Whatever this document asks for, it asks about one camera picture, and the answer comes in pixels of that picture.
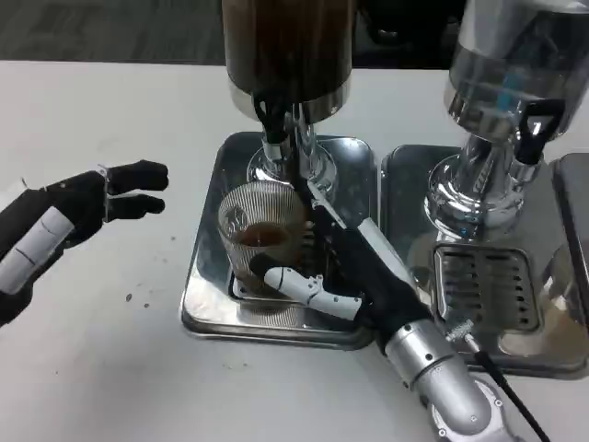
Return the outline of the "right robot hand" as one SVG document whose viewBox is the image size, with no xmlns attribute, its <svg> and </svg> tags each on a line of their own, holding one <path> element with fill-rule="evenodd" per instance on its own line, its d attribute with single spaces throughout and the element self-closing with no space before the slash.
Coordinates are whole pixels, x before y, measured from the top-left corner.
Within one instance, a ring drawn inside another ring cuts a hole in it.
<svg viewBox="0 0 589 442">
<path fill-rule="evenodd" d="M 432 315 L 419 300 L 409 271 L 374 220 L 350 224 L 314 182 L 308 181 L 306 189 L 319 237 L 328 243 L 341 275 L 357 295 L 329 291 L 321 274 L 305 277 L 267 253 L 255 255 L 249 269 L 293 301 L 365 325 L 385 342 L 413 322 L 429 320 Z"/>
</svg>

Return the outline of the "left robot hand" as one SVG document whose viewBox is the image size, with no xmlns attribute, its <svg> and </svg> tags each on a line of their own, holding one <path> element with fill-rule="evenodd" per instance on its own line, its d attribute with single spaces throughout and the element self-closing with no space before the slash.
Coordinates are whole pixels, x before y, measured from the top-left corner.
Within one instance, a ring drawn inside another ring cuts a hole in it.
<svg viewBox="0 0 589 442">
<path fill-rule="evenodd" d="M 147 160 L 89 170 L 31 189 L 20 182 L 1 194 L 1 324 L 30 304 L 33 286 L 56 261 L 114 220 L 160 214 L 150 192 L 169 184 L 167 166 Z"/>
</svg>

